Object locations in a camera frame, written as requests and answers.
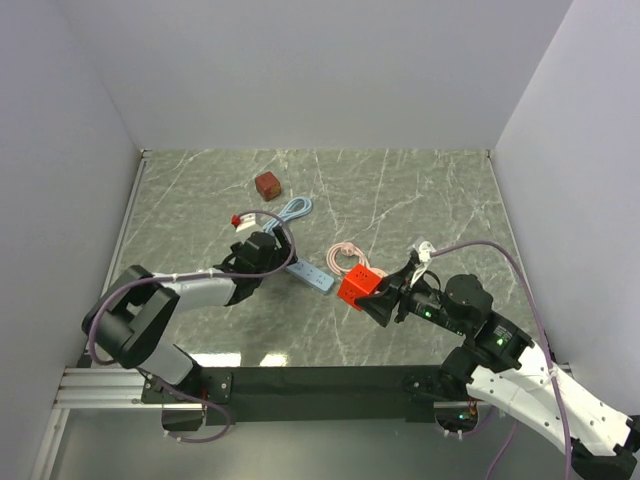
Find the red cube socket adapter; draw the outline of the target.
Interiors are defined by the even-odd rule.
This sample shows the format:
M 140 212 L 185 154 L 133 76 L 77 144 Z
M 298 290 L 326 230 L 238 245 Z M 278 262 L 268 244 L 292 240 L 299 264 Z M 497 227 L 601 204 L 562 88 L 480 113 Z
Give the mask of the red cube socket adapter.
M 368 267 L 358 264 L 343 277 L 337 291 L 337 297 L 350 307 L 360 311 L 356 300 L 375 293 L 382 277 Z

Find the blue power strip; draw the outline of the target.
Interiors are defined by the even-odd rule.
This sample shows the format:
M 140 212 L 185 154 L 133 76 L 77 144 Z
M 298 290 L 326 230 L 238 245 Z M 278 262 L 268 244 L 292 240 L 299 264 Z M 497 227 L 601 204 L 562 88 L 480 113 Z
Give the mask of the blue power strip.
M 322 294 L 327 294 L 335 282 L 332 276 L 303 259 L 288 265 L 285 271 Z

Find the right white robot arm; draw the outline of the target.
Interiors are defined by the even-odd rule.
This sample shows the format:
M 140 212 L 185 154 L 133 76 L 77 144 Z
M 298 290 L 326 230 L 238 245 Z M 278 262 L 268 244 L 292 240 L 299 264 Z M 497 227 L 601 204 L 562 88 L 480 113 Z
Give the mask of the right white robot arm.
M 632 476 L 638 416 L 608 406 L 548 360 L 538 343 L 494 311 L 476 276 L 455 275 L 436 289 L 415 280 L 414 270 L 407 264 L 354 305 L 381 326 L 413 314 L 463 337 L 440 368 L 444 395 L 467 393 L 499 408 L 568 454 L 584 479 Z

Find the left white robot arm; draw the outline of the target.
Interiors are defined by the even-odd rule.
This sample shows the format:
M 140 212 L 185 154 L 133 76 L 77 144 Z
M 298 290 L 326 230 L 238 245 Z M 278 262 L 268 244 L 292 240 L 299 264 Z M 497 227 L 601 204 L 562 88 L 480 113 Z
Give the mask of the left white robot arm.
M 176 401 L 193 399 L 200 388 L 199 364 L 162 339 L 169 321 L 205 307 L 229 307 L 249 298 L 264 278 L 293 262 L 287 228 L 256 231 L 231 246 L 218 265 L 192 274 L 157 274 L 133 265 L 117 278 L 82 322 L 92 360 L 101 348 L 124 369 L 139 369 L 164 380 Z

